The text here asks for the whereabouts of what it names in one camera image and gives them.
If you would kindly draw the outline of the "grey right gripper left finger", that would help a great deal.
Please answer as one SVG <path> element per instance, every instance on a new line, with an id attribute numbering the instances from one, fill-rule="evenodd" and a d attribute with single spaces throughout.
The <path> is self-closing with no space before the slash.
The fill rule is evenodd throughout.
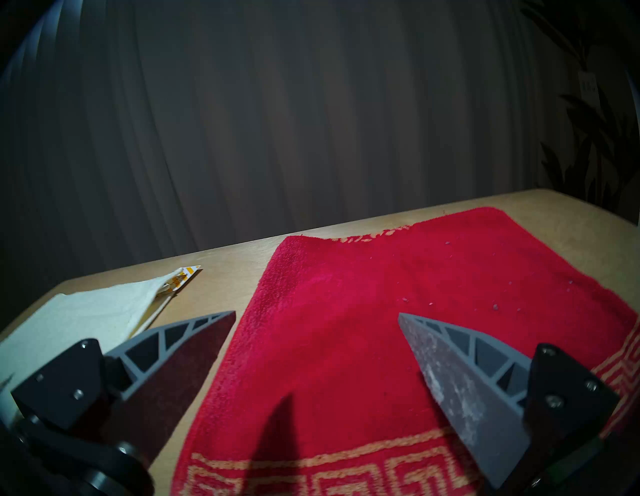
<path id="1" fill-rule="evenodd" d="M 236 312 L 147 329 L 103 352 L 83 338 L 10 389 L 24 418 L 84 441 L 127 442 L 153 462 L 193 402 Z"/>

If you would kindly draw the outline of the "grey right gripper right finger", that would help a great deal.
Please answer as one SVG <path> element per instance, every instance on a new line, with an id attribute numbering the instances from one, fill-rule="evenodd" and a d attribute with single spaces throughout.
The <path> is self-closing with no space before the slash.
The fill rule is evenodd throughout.
<path id="1" fill-rule="evenodd" d="M 603 453 L 619 395 L 560 347 L 532 358 L 486 333 L 410 313 L 398 324 L 486 490 L 568 490 Z"/>

